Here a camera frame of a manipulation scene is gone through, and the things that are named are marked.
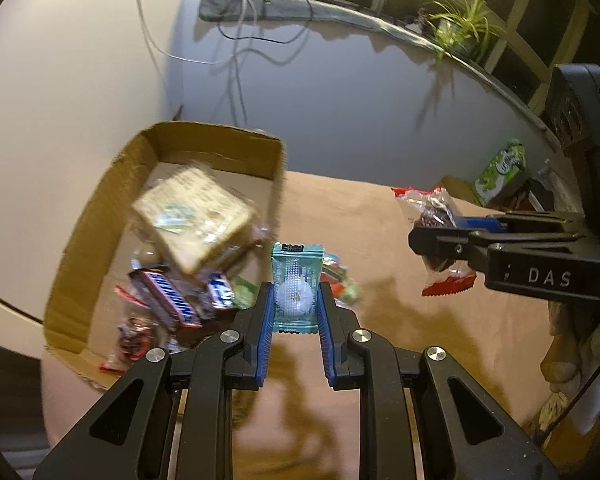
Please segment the white gloved hand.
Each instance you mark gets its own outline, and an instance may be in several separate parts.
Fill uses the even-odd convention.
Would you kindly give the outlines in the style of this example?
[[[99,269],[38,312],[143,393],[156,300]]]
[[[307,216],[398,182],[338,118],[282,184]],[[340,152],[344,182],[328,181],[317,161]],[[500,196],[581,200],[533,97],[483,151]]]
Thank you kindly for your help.
[[[550,348],[541,373],[550,391],[568,401],[578,434],[587,434],[600,417],[600,310],[583,304],[548,304]]]

